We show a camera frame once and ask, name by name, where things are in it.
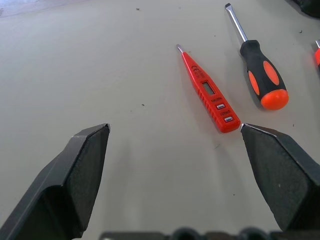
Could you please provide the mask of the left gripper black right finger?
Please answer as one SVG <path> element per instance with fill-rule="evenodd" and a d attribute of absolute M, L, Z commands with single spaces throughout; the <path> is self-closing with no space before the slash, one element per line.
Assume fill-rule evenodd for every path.
<path fill-rule="evenodd" d="M 281 230 L 320 230 L 320 164 L 289 135 L 244 123 L 255 181 Z"/>

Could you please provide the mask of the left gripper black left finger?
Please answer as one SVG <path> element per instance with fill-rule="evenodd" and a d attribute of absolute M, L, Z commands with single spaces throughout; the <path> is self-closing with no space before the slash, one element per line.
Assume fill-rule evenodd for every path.
<path fill-rule="evenodd" d="M 81 238 L 100 188 L 109 134 L 104 123 L 72 136 L 0 227 L 0 240 Z"/>

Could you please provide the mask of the orange voltage tester pen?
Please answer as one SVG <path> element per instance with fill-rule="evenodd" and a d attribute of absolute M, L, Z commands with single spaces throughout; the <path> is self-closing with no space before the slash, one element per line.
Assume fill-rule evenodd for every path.
<path fill-rule="evenodd" d="M 185 68 L 188 71 L 195 92 L 218 130 L 221 133 L 237 130 L 241 125 L 241 121 L 217 85 L 201 66 L 183 50 L 181 45 L 177 44 L 176 47 L 181 52 Z"/>

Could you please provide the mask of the flathead screwdriver black orange handle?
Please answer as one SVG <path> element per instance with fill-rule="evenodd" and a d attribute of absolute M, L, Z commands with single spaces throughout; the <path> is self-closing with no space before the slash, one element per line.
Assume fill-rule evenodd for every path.
<path fill-rule="evenodd" d="M 261 106 L 269 111 L 277 111 L 289 102 L 289 93 L 274 64 L 261 51 L 260 43 L 248 39 L 230 3 L 225 5 L 241 39 L 240 54 L 243 57 L 249 82 Z"/>

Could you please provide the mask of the orange black utility knife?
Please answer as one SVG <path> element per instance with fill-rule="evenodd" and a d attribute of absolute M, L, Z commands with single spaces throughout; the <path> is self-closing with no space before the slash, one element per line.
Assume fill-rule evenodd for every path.
<path fill-rule="evenodd" d="M 317 46 L 317 50 L 315 51 L 314 58 L 315 58 L 315 62 L 317 64 L 317 67 L 320 71 L 320 39 L 316 40 L 315 43 Z"/>

